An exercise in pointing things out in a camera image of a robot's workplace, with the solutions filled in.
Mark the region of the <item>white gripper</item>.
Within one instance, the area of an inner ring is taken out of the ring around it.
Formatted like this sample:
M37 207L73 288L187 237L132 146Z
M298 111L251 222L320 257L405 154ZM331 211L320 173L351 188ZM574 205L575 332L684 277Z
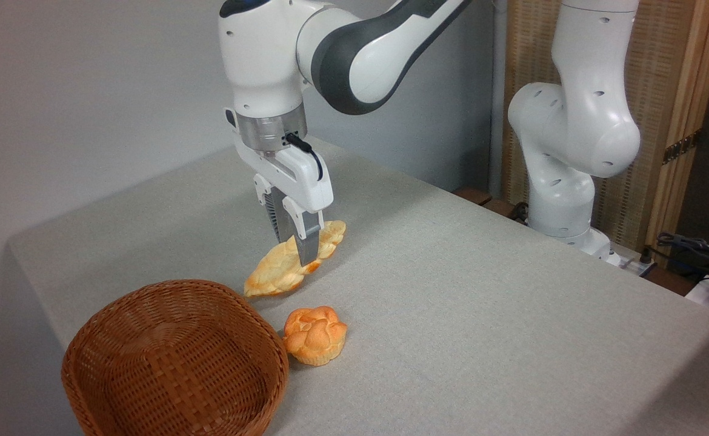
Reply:
M236 152L257 173L258 202L265 207L275 237L282 243L293 236L300 265L310 264L318 259L324 229L321 210L332 204L333 192L321 154L306 153L286 140L290 133L301 139L307 134L304 108L275 117L247 117L232 108L224 108L224 113Z

